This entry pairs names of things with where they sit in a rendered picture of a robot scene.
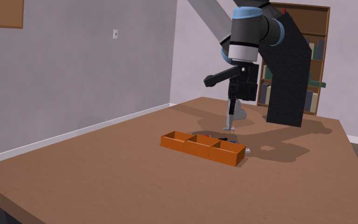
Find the orange bin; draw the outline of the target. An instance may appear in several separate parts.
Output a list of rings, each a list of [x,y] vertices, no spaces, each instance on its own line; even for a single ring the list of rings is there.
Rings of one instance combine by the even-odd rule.
[[[178,131],[161,136],[160,146],[234,167],[244,159],[246,150],[245,145]]]

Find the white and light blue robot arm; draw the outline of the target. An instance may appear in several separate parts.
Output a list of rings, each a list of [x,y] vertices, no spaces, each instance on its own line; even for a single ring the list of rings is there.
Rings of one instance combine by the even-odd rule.
[[[187,0],[219,41],[224,60],[230,69],[204,79],[206,87],[240,74],[231,60],[257,62],[258,52],[275,46],[284,38],[284,27],[276,20],[282,13],[269,0],[233,0],[237,7],[232,20],[217,0]]]

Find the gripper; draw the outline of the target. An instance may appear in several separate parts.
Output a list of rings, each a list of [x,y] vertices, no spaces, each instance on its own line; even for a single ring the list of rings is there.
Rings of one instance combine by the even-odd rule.
[[[247,117],[247,113],[241,109],[241,102],[238,99],[256,101],[259,71],[259,64],[234,60],[231,60],[231,64],[237,65],[241,73],[229,79],[226,120],[228,131],[231,130],[233,120]],[[243,72],[242,68],[245,69]]]

